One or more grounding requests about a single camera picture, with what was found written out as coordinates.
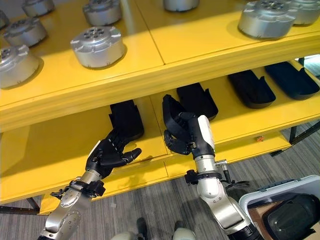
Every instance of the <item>white plastic bin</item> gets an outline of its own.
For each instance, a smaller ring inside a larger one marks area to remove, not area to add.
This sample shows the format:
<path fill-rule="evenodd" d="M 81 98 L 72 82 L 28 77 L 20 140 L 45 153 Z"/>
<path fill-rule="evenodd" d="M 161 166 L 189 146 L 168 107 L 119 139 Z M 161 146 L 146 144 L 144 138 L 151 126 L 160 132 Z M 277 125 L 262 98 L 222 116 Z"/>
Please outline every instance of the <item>white plastic bin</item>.
<path fill-rule="evenodd" d="M 275 201 L 285 201 L 295 194 L 312 194 L 320 200 L 320 176 L 310 175 L 245 194 L 240 198 L 239 206 L 251 219 L 248 208 Z"/>

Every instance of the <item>black cable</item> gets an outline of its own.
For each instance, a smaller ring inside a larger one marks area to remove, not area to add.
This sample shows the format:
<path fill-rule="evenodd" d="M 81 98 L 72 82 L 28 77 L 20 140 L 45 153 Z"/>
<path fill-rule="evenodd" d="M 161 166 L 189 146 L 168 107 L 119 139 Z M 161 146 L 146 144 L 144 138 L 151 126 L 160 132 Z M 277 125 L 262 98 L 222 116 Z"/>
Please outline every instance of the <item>black cable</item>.
<path fill-rule="evenodd" d="M 231 187 L 236 187 L 236 188 L 248 188 L 250 187 L 250 182 L 249 181 L 238 181 L 235 182 L 235 180 L 232 180 L 231 183 L 227 182 L 226 180 L 221 180 L 222 183 L 227 183 L 228 185 L 225 187 L 225 189 L 229 189 Z"/>

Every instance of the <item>shelf leg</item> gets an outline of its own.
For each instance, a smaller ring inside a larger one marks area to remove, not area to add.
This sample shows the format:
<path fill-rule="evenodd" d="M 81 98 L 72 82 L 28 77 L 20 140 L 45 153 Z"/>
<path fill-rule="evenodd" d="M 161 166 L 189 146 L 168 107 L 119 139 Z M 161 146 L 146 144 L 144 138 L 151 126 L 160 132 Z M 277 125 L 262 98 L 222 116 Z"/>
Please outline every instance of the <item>shelf leg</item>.
<path fill-rule="evenodd" d="M 315 125 L 311 126 L 310 128 L 308 128 L 307 130 L 305 130 L 303 133 L 301 133 L 298 136 L 295 136 L 296 133 L 294 133 L 294 137 L 291 138 L 291 134 L 290 134 L 289 142 L 291 145 L 295 145 L 295 144 L 299 143 L 300 141 L 302 141 L 303 139 L 309 137 L 311 134 L 314 134 L 319 129 L 320 129 L 320 121 L 318 123 L 316 123 Z"/>
<path fill-rule="evenodd" d="M 0 214 L 38 215 L 40 212 L 40 207 L 33 197 L 29 197 L 26 200 L 29 202 L 32 208 L 0 206 Z"/>
<path fill-rule="evenodd" d="M 305 130 L 300 135 L 296 136 L 297 126 L 293 126 L 293 127 L 291 127 L 291 131 L 290 131 L 289 143 L 293 146 L 293 145 L 301 142 L 303 139 L 309 137 L 311 134 L 314 134 L 318 130 L 320 130 L 320 121 L 317 122 L 315 125 L 309 127 L 307 130 Z M 282 152 L 283 152 L 283 150 L 278 150 L 278 151 L 271 152 L 270 155 L 271 155 L 271 157 L 274 157 L 274 156 L 279 155 Z"/>

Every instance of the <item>silver robot arm segment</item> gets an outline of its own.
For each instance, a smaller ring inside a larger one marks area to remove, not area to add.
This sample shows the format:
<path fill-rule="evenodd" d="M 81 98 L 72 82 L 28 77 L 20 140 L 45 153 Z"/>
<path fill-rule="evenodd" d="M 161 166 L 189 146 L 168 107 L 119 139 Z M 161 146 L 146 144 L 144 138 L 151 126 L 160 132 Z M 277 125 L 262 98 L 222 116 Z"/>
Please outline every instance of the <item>silver robot arm segment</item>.
<path fill-rule="evenodd" d="M 94 146 L 84 174 L 71 181 L 64 190 L 51 194 L 60 199 L 60 203 L 47 218 L 38 240 L 68 240 L 72 236 L 83 212 L 90 207 L 91 199 L 104 194 L 106 189 L 101 180 L 109 176 L 113 168 L 132 162 L 142 152 L 136 148 L 122 153 L 127 143 L 113 130 Z"/>
<path fill-rule="evenodd" d="M 101 180 L 95 170 L 87 170 L 78 181 L 85 184 Z M 63 193 L 59 206 L 49 215 L 41 236 L 54 240 L 68 240 L 79 226 L 83 212 L 90 207 L 92 196 L 83 191 L 84 187 L 71 182 Z"/>
<path fill-rule="evenodd" d="M 222 166 L 226 173 L 227 162 L 215 162 L 215 145 L 209 120 L 202 115 L 189 120 L 188 123 L 194 140 L 191 152 L 197 169 L 197 192 L 200 198 L 208 204 L 214 218 L 229 239 L 263 240 L 238 203 L 226 194 L 220 182 L 221 175 L 217 172 L 217 167 Z M 208 154 L 208 148 L 211 148 L 211 154 Z"/>

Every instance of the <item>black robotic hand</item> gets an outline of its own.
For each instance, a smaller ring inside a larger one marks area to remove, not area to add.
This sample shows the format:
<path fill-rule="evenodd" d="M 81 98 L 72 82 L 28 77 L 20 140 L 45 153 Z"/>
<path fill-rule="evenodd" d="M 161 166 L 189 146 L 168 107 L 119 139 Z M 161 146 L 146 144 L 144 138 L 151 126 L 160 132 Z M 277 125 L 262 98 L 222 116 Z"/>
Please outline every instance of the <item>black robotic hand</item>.
<path fill-rule="evenodd" d="M 85 165 L 85 169 L 93 169 L 100 173 L 101 178 L 109 176 L 113 168 L 131 163 L 142 152 L 140 148 L 123 153 L 129 143 L 122 131 L 115 128 L 108 136 L 99 141 L 91 151 Z"/>
<path fill-rule="evenodd" d="M 195 113 L 187 112 L 168 94 L 163 97 L 162 110 L 167 127 L 164 141 L 171 151 L 183 155 L 192 153 L 194 159 L 201 155 L 215 155 L 209 121 L 204 115 L 197 117 Z"/>

